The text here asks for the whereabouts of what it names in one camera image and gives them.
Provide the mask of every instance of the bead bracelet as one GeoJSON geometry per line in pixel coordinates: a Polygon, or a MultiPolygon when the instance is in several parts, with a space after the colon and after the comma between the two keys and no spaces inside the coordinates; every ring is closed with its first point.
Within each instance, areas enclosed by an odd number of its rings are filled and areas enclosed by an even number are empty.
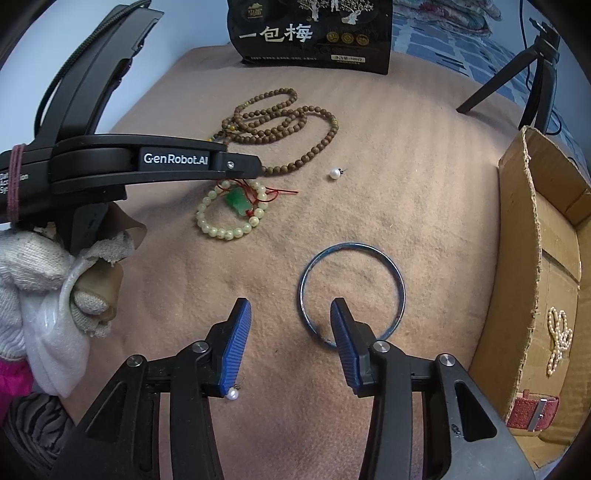
{"type": "Polygon", "coordinates": [[[233,240],[235,238],[241,238],[246,233],[250,233],[253,228],[257,227],[261,221],[261,218],[265,214],[265,210],[268,207],[267,201],[267,189],[264,185],[256,180],[247,180],[248,186],[256,192],[256,205],[253,205],[253,209],[248,219],[248,223],[245,223],[242,227],[233,229],[218,228],[209,225],[205,219],[205,210],[212,204],[212,202],[221,196],[222,194],[229,192],[232,188],[232,183],[229,180],[224,180],[220,185],[216,185],[215,188],[207,193],[201,203],[197,207],[197,213],[195,218],[197,225],[201,228],[201,231],[212,238],[219,238],[220,240],[233,240]]]}

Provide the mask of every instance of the cardboard box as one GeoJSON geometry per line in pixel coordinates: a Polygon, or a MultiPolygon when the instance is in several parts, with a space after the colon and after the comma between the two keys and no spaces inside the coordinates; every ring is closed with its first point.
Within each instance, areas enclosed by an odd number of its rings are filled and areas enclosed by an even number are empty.
{"type": "Polygon", "coordinates": [[[532,467],[558,458],[591,408],[591,186],[547,137],[524,127],[499,161],[495,285],[469,373],[507,421],[524,391],[560,397],[549,428],[511,429],[532,467]],[[547,375],[550,308],[574,330],[547,375]]]}

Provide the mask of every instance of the blue bangle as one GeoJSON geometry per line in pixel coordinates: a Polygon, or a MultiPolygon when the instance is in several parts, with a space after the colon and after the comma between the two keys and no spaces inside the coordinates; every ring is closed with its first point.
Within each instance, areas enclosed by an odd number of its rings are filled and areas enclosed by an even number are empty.
{"type": "Polygon", "coordinates": [[[400,320],[404,314],[404,305],[406,304],[406,290],[404,288],[404,281],[402,280],[402,275],[400,270],[396,264],[388,257],[386,254],[381,252],[375,247],[366,244],[359,244],[357,242],[344,242],[341,244],[332,245],[332,247],[328,247],[325,250],[322,250],[319,254],[317,254],[310,262],[306,265],[304,272],[301,275],[300,283],[298,285],[298,311],[300,313],[300,317],[309,331],[311,331],[314,335],[320,338],[325,344],[327,344],[331,348],[336,348],[336,343],[331,342],[328,338],[324,338],[321,334],[319,334],[318,330],[316,329],[314,323],[308,317],[306,313],[306,308],[304,307],[304,287],[306,286],[306,281],[308,280],[308,275],[312,271],[312,268],[324,257],[338,252],[339,250],[364,250],[366,252],[371,253],[373,256],[377,257],[381,260],[390,270],[392,276],[394,277],[394,281],[396,282],[396,286],[398,287],[398,311],[396,316],[394,317],[394,321],[390,324],[390,326],[386,329],[386,331],[378,337],[378,340],[387,340],[393,333],[394,330],[400,324],[400,320]]]}

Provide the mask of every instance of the pearl earring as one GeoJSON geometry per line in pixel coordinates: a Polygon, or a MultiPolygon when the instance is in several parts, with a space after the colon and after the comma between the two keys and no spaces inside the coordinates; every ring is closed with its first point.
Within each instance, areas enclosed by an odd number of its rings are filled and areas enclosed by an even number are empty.
{"type": "Polygon", "coordinates": [[[228,400],[237,400],[238,399],[238,389],[235,387],[230,387],[230,389],[228,389],[228,393],[226,394],[226,398],[228,400]]]}
{"type": "Polygon", "coordinates": [[[344,170],[341,170],[340,168],[333,168],[330,171],[329,176],[331,179],[337,180],[343,173],[345,173],[344,170]]]}

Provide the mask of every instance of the white cloth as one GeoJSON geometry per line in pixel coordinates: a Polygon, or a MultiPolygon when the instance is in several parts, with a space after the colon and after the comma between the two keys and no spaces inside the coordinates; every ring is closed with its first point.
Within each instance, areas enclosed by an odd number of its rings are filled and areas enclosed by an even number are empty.
{"type": "Polygon", "coordinates": [[[109,328],[81,310],[72,288],[99,258],[115,263],[133,251],[126,232],[77,258],[38,233],[0,232],[0,358],[27,357],[39,387],[67,397],[86,370],[88,336],[109,328]]]}

